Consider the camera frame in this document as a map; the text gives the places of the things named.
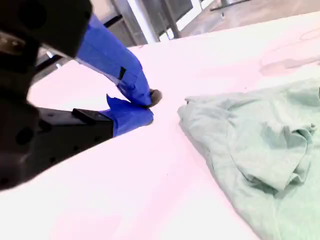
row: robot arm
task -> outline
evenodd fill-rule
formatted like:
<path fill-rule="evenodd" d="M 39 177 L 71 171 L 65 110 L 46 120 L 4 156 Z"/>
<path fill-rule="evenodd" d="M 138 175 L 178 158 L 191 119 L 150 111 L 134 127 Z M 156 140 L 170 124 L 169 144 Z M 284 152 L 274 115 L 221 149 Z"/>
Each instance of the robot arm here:
<path fill-rule="evenodd" d="M 89 0 L 1 0 L 0 190 L 152 121 L 141 107 L 154 101 L 139 61 L 91 13 Z M 41 45 L 105 74 L 132 103 L 108 98 L 101 112 L 33 106 L 27 94 Z"/>

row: floor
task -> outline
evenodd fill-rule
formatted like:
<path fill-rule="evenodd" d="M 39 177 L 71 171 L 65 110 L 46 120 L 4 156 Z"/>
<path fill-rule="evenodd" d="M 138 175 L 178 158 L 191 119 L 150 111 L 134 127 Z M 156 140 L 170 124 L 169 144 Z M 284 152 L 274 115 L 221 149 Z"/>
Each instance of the floor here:
<path fill-rule="evenodd" d="M 210 4 L 181 31 L 182 37 L 320 11 L 319 0 L 251 0 L 223 10 L 210 11 L 210 8 L 219 4 L 219 1 Z"/>

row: cloth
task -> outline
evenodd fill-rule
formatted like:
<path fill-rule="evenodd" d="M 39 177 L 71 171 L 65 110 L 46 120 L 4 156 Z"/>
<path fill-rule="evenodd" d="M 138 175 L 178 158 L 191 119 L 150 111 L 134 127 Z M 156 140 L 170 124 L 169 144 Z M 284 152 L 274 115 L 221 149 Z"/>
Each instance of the cloth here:
<path fill-rule="evenodd" d="M 265 240 L 320 239 L 319 79 L 188 97 L 180 125 Z"/>

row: white tabletop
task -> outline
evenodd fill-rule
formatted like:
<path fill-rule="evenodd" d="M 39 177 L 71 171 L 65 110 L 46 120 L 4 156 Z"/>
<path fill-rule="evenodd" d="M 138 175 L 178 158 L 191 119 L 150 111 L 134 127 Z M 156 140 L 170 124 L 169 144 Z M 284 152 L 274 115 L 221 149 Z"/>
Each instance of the white tabletop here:
<path fill-rule="evenodd" d="M 1 192 L 0 239 L 258 239 L 180 129 L 177 109 L 190 95 L 320 76 L 315 63 L 297 67 L 320 55 L 319 27 L 320 13 L 312 13 L 132 48 L 150 86 L 163 92 L 154 123 Z M 45 108 L 105 110 L 106 93 L 121 97 L 104 76 L 71 61 L 28 98 Z"/>

